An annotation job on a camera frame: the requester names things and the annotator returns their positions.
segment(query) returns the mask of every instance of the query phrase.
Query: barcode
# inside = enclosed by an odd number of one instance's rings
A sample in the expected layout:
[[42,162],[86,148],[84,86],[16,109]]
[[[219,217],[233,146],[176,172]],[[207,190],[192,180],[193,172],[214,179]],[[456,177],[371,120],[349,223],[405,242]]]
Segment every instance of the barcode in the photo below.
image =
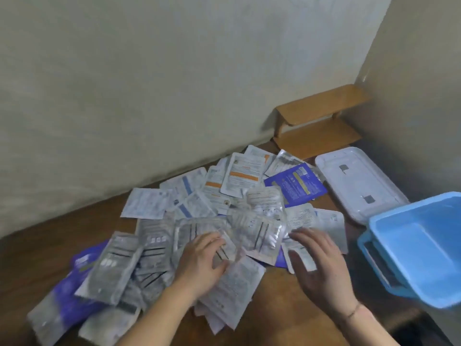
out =
[[302,174],[303,176],[305,176],[305,175],[308,174],[308,172],[306,171],[306,169],[305,169],[303,166],[301,166],[301,167],[299,168],[299,171],[301,172],[301,174]]

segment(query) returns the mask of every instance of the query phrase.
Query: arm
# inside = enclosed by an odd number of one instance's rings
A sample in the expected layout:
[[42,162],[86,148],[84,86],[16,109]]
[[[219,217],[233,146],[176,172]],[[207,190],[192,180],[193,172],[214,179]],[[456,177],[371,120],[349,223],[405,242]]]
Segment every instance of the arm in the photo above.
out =
[[317,270],[308,272],[298,254],[289,252],[304,293],[339,327],[353,346],[398,346],[373,314],[357,301],[346,262],[328,234],[299,229],[290,238],[306,247]]
[[143,318],[117,343],[118,346],[168,346],[182,318],[224,274],[228,262],[212,267],[223,244],[219,233],[203,234],[188,243],[179,260],[173,284],[166,288]]

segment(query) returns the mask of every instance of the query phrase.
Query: brown tabletop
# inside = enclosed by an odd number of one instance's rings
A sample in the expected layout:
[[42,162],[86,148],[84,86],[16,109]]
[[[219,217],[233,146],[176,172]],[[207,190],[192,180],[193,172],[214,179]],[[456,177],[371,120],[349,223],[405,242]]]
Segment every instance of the brown tabletop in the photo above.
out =
[[[261,148],[277,153],[268,142]],[[148,187],[157,188],[159,182]],[[129,193],[79,209],[0,239],[0,345],[36,345],[26,314],[70,269],[73,255],[111,237],[134,232],[136,220],[120,218]],[[320,209],[345,212],[329,194],[311,202]],[[356,245],[364,231],[346,216],[346,256],[357,297],[384,327],[393,330],[422,312],[411,300],[385,291]],[[78,327],[57,345],[89,345]],[[189,311],[172,345],[347,345],[334,324],[316,308],[286,269],[269,267],[237,329],[213,336],[204,317]]]

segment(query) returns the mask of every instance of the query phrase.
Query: wooden shelf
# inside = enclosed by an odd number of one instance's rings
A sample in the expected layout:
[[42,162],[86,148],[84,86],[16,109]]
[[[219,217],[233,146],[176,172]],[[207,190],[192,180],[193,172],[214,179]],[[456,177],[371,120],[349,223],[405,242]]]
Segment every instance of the wooden shelf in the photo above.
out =
[[341,149],[362,137],[341,118],[330,118],[274,137],[280,149],[307,159]]
[[314,94],[276,107],[289,126],[297,126],[332,115],[370,100],[371,97],[353,84]]

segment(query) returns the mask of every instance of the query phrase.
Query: blue handle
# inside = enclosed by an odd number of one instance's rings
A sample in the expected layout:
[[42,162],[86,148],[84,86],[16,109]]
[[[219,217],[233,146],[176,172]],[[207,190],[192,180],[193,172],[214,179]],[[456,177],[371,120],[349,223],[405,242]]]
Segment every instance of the blue handle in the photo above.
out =
[[[360,250],[362,250],[363,255],[365,255],[365,258],[370,266],[372,266],[373,271],[381,281],[381,284],[384,286],[384,288],[386,288],[388,292],[396,296],[413,298],[417,297],[412,290],[408,289],[400,282],[400,273],[395,272],[395,270],[393,270],[392,267],[386,263],[386,259],[379,253],[377,248],[374,247],[372,242],[372,233],[370,231],[363,233],[357,240],[357,244],[359,245]],[[372,248],[374,249],[373,254],[375,257],[372,256],[370,250],[368,249],[370,248],[370,245],[373,245]]]

